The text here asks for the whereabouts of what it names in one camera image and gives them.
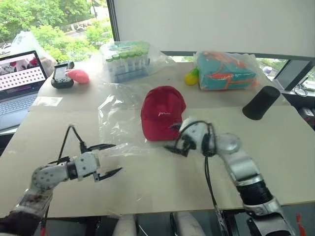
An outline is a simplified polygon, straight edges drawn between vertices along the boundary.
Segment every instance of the car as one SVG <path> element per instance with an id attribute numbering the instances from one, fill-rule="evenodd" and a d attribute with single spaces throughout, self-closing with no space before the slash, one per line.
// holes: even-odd
<path id="1" fill-rule="evenodd" d="M 77 32 L 83 32 L 84 31 L 84 28 L 82 26 L 79 26 L 77 29 L 76 29 Z"/>
<path id="2" fill-rule="evenodd" d="M 11 51 L 11 46 L 11 43 L 5 43 L 0 49 L 0 54 L 3 55 L 9 53 Z"/>

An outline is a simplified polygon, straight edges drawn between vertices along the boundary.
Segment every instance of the pink stuffed animal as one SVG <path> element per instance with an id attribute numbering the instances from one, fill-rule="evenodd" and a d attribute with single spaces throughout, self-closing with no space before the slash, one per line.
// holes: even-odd
<path id="1" fill-rule="evenodd" d="M 65 75 L 80 84 L 85 84 L 90 80 L 87 72 L 81 69 L 66 70 Z"/>

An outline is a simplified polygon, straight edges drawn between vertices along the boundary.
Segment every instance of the black base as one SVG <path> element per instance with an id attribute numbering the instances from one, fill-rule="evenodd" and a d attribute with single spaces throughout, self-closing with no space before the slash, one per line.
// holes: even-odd
<path id="1" fill-rule="evenodd" d="M 73 80 L 70 80 L 68 82 L 61 82 L 61 83 L 58 83 L 56 80 L 52 79 L 51 80 L 51 85 L 54 87 L 54 88 L 57 88 L 57 89 L 66 89 L 66 88 L 70 88 L 72 87 L 74 84 L 74 81 Z"/>

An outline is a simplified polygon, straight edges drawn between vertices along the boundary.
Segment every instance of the window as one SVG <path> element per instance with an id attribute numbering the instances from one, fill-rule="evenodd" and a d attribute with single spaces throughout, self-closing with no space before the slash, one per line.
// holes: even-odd
<path id="1" fill-rule="evenodd" d="M 193 62 L 193 56 L 171 56 L 175 62 Z"/>
<path id="2" fill-rule="evenodd" d="M 260 69 L 264 72 L 269 80 L 273 80 L 279 71 L 287 63 L 284 59 L 257 58 Z"/>
<path id="3" fill-rule="evenodd" d="M 193 56 L 172 56 L 175 62 L 193 62 Z M 284 59 L 270 59 L 270 58 L 257 58 L 260 69 L 268 77 L 268 79 L 273 80 L 279 71 L 287 63 Z"/>
<path id="4" fill-rule="evenodd" d="M 106 0 L 0 0 L 0 57 L 22 30 L 59 62 L 88 59 L 113 40 Z"/>
<path id="5" fill-rule="evenodd" d="M 315 91 L 315 67 L 313 67 L 307 75 L 302 79 L 303 86 L 307 90 Z"/>

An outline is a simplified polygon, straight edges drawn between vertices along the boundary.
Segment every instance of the red baseball cap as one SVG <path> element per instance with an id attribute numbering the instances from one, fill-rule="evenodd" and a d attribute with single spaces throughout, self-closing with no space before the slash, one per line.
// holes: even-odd
<path id="1" fill-rule="evenodd" d="M 148 92 L 141 109 L 142 130 L 149 141 L 174 140 L 177 130 L 170 128 L 182 122 L 186 104 L 172 86 L 160 86 Z"/>

